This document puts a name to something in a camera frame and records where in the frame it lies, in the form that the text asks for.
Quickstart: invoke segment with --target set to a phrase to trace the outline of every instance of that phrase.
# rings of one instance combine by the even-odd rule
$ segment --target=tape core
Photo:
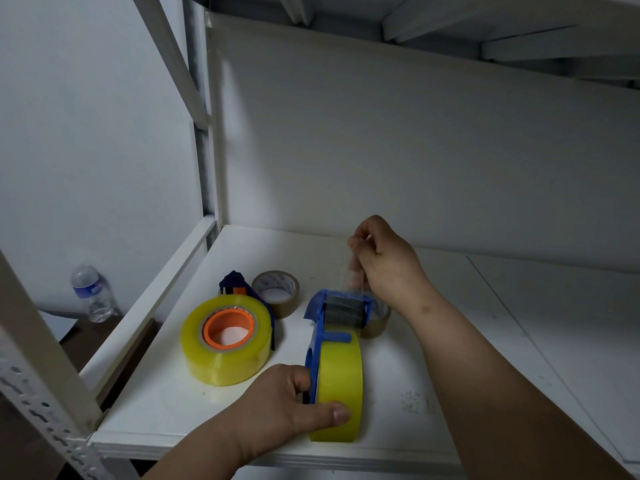
[[[243,328],[247,331],[244,338],[232,344],[224,344],[223,332],[227,329]],[[202,338],[208,346],[220,350],[235,349],[247,342],[252,334],[255,324],[249,312],[242,308],[227,308],[210,316],[202,327]]]

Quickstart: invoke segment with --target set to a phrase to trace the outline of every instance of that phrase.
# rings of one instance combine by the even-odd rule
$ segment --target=shelf surface
[[[467,256],[426,249],[417,252],[434,285],[484,336],[598,443],[616,454]],[[217,295],[218,282],[233,270],[243,273],[248,282],[270,269],[297,277],[300,304],[291,316],[277,322],[276,351],[267,366],[304,363],[312,333],[312,324],[303,320],[308,300],[322,288],[340,287],[348,257],[343,239],[225,226],[92,435],[92,443],[105,456],[158,459],[242,395],[251,379],[213,387],[192,378],[179,343],[188,313]],[[365,390],[359,439],[352,444],[315,444],[304,436],[257,463],[459,474],[460,461],[408,325],[394,314],[380,338],[361,340],[361,345]]]
[[[622,459],[640,462],[640,276],[470,259]]]

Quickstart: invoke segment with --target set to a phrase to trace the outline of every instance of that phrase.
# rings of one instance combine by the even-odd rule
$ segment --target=right hand
[[[391,308],[407,317],[432,289],[418,255],[380,216],[365,219],[348,240],[354,259],[350,268],[364,268],[369,286]]]

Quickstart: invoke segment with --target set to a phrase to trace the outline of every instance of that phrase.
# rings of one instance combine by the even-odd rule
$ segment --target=yellow packing tape roll
[[[225,345],[222,330],[248,330],[235,344]],[[230,386],[258,373],[271,346],[271,318],[260,301],[240,294],[220,295],[198,306],[182,325],[180,344],[191,375],[214,386]]]
[[[320,348],[316,403],[340,401],[351,411],[348,423],[321,429],[309,435],[311,441],[352,442],[358,437],[362,415],[362,356],[353,329],[325,327],[326,331],[345,331],[351,342],[323,342]]]

